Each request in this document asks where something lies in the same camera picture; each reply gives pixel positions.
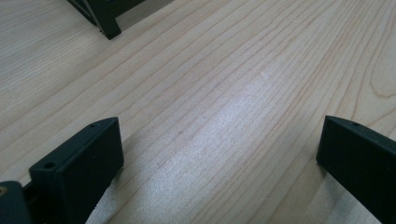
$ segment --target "black plastic bracket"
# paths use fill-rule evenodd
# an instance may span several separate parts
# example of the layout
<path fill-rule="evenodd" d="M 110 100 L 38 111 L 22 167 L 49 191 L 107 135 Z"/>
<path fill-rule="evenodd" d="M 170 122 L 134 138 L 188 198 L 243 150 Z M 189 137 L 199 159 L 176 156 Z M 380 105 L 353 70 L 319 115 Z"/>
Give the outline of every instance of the black plastic bracket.
<path fill-rule="evenodd" d="M 379 221 L 396 223 L 396 142 L 327 116 L 317 161 Z"/>
<path fill-rule="evenodd" d="M 85 223 L 122 166 L 118 119 L 92 123 L 34 164 L 24 188 L 0 183 L 0 223 Z"/>
<path fill-rule="evenodd" d="M 112 39 L 121 33 L 116 17 L 137 6 L 144 0 L 67 0 L 88 21 Z"/>

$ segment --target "wooden table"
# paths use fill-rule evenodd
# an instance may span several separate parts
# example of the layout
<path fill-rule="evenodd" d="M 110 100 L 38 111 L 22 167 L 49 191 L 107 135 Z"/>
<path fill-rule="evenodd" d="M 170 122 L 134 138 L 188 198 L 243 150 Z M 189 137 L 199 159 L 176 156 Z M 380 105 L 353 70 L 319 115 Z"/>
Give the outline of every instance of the wooden table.
<path fill-rule="evenodd" d="M 125 166 L 88 223 L 377 222 L 315 157 L 325 115 L 396 139 L 396 1 L 148 0 L 118 20 L 109 41 L 67 1 L 0 2 L 0 180 L 117 116 Z"/>

